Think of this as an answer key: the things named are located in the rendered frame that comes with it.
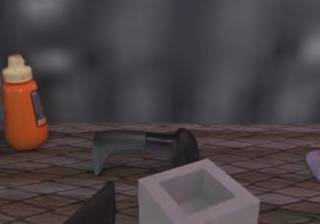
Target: bottle label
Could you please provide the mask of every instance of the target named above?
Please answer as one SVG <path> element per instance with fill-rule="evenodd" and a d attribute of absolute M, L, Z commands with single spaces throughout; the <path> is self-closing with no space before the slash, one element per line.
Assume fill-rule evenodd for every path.
<path fill-rule="evenodd" d="M 31 99 L 33 104 L 36 125 L 38 127 L 41 127 L 47 123 L 47 118 L 45 116 L 44 109 L 41 104 L 40 96 L 36 90 L 31 92 Z"/>

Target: orange bottle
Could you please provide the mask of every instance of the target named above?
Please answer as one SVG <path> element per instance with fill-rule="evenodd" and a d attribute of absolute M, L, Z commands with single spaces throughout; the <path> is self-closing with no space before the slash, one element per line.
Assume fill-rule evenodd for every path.
<path fill-rule="evenodd" d="M 2 75 L 4 137 L 18 151 L 36 149 L 48 137 L 48 124 L 32 69 L 21 55 L 12 54 Z"/>

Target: square hole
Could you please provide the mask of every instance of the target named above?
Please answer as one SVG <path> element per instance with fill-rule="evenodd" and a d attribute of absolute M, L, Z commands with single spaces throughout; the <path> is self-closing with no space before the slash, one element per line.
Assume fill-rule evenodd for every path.
<path fill-rule="evenodd" d="M 162 181 L 160 186 L 187 215 L 235 198 L 205 169 Z"/>

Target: black pointed object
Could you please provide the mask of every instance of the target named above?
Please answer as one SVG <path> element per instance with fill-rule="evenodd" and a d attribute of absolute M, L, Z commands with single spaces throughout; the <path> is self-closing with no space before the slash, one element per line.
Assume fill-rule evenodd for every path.
<path fill-rule="evenodd" d="M 115 217 L 115 183 L 109 181 L 63 224 L 114 224 Z"/>
<path fill-rule="evenodd" d="M 105 159 L 116 153 L 147 152 L 168 160 L 173 167 L 199 161 L 198 144 L 194 135 L 185 128 L 175 133 L 156 133 L 135 130 L 103 130 L 93 137 L 93 171 L 99 175 Z"/>

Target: blurred background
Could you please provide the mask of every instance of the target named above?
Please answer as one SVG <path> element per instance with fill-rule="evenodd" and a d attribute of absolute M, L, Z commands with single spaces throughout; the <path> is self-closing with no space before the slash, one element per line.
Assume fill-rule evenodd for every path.
<path fill-rule="evenodd" d="M 320 121 L 320 0 L 0 0 L 50 122 Z"/>

